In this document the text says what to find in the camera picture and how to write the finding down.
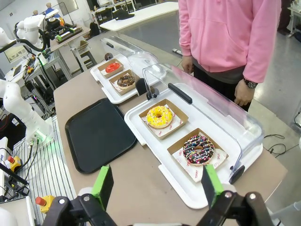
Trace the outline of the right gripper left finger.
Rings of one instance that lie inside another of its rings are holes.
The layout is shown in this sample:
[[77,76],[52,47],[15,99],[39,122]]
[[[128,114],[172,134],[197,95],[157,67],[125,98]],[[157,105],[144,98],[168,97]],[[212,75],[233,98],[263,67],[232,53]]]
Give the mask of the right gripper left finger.
[[112,226],[114,220],[107,213],[111,191],[114,185],[110,165],[102,166],[92,191],[70,200],[56,197],[43,221],[45,226]]

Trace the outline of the person's right hand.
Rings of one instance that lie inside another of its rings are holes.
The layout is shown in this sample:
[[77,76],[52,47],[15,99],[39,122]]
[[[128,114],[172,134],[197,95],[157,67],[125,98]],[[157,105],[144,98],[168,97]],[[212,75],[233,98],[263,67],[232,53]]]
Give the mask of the person's right hand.
[[191,74],[193,72],[192,60],[192,56],[182,56],[182,68],[186,73]]

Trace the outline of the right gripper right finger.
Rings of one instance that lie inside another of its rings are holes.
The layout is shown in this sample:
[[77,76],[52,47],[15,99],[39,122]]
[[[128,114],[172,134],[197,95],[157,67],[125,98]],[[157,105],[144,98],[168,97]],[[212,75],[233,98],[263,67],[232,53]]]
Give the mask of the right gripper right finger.
[[213,165],[203,168],[201,183],[209,209],[198,226],[222,226],[227,219],[235,220],[239,226],[273,225],[261,194],[249,192],[241,196],[233,190],[225,190]]

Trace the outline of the person's left hand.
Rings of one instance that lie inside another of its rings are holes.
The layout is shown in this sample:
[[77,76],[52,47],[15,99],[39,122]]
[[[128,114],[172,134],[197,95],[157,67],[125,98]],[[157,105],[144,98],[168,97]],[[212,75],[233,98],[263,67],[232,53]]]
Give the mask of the person's left hand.
[[249,88],[244,80],[241,80],[235,88],[234,103],[240,107],[247,105],[253,99],[255,89]]

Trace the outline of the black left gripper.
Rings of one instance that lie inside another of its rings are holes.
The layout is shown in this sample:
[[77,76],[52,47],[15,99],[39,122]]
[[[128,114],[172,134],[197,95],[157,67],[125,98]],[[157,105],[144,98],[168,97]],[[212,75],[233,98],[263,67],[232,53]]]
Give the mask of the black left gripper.
[[64,27],[60,24],[60,20],[56,17],[49,18],[47,20],[46,31],[49,36],[55,36],[57,43],[61,43],[69,39],[71,33],[82,32],[81,27]]

